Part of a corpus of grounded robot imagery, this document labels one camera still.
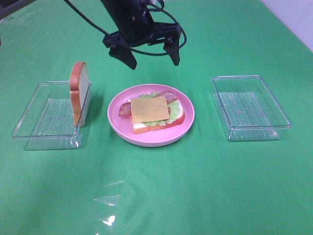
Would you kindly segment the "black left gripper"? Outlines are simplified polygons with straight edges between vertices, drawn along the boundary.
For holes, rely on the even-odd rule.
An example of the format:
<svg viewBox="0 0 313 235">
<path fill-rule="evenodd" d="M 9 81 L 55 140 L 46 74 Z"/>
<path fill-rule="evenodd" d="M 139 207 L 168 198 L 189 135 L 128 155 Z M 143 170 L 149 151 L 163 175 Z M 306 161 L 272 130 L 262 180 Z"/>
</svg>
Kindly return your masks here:
<svg viewBox="0 0 313 235">
<path fill-rule="evenodd" d="M 135 70 L 137 61 L 129 49 L 112 46 L 120 43 L 127 47 L 138 47 L 143 44 L 150 46 L 164 44 L 163 49 L 170 56 L 175 66 L 179 65 L 179 38 L 181 26 L 179 23 L 154 22 L 151 15 L 114 17 L 118 31 L 105 36 L 103 43 L 110 47 L 109 56 L 123 62 Z"/>
</svg>

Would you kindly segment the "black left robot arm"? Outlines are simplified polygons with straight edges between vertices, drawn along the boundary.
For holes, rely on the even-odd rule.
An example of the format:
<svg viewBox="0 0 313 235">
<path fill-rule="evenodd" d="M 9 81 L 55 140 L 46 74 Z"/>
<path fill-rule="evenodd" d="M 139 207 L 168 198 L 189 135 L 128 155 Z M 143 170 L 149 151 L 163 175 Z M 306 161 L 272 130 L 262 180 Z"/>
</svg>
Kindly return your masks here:
<svg viewBox="0 0 313 235">
<path fill-rule="evenodd" d="M 104 0 L 103 6 L 118 28 L 109 34 L 92 22 L 73 3 L 66 4 L 92 27 L 102 32 L 103 44 L 109 48 L 109 56 L 118 59 L 131 69 L 135 69 L 137 61 L 133 53 L 156 56 L 156 53 L 137 50 L 136 47 L 163 44 L 164 52 L 175 66 L 179 65 L 179 49 L 184 46 L 180 37 L 186 34 L 178 21 L 164 10 L 164 2 L 156 5 L 152 0 Z"/>
</svg>

